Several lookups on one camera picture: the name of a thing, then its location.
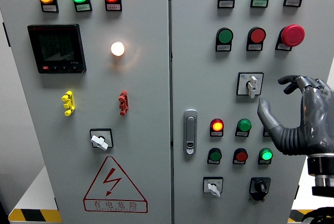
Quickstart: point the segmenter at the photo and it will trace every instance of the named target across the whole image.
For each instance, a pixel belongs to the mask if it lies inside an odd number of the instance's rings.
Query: glowing white bulb
[[[121,42],[115,42],[111,45],[111,52],[116,56],[121,56],[125,51],[125,46]]]

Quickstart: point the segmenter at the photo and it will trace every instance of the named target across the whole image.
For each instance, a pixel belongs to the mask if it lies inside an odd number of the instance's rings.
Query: lightning bolt symbol
[[[104,184],[104,183],[108,183],[108,182],[112,182],[112,181],[116,181],[116,183],[114,184],[114,186],[113,186],[109,191],[107,191],[107,193],[106,193],[106,195],[105,195],[106,197],[107,197],[108,195],[111,194],[112,189],[114,189],[114,187],[116,187],[116,185],[118,184],[118,182],[120,182],[120,180],[122,179],[122,178],[117,178],[117,179],[109,180],[109,178],[111,177],[111,175],[112,175],[115,171],[116,171],[116,169],[112,168],[112,169],[110,170],[110,172],[108,173],[107,177],[106,177],[106,178],[104,179],[104,181],[103,181],[103,184]]]

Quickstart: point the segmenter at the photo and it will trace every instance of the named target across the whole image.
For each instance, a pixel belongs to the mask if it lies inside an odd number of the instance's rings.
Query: high voltage warning triangle
[[[147,213],[145,197],[117,161],[107,156],[83,198],[86,211]]]

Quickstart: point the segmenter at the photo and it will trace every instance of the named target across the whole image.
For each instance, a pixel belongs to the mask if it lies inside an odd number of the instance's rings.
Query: yellow terminal connector
[[[72,91],[67,91],[62,96],[62,101],[64,102],[63,106],[65,109],[65,116],[70,116],[75,110],[74,98]]]

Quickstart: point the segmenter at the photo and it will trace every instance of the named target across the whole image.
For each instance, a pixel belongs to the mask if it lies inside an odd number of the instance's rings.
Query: white switch knob
[[[108,148],[108,144],[104,142],[104,138],[102,137],[96,137],[93,135],[93,137],[90,140],[92,143],[96,144],[97,147],[101,148],[102,150],[106,151]]]
[[[251,76],[250,79],[251,80],[247,83],[248,95],[253,99],[255,98],[257,79],[254,76]]]
[[[208,188],[209,188],[211,194],[213,194],[217,198],[220,198],[220,193],[217,190],[217,187],[215,185],[212,185],[212,184],[208,183]]]

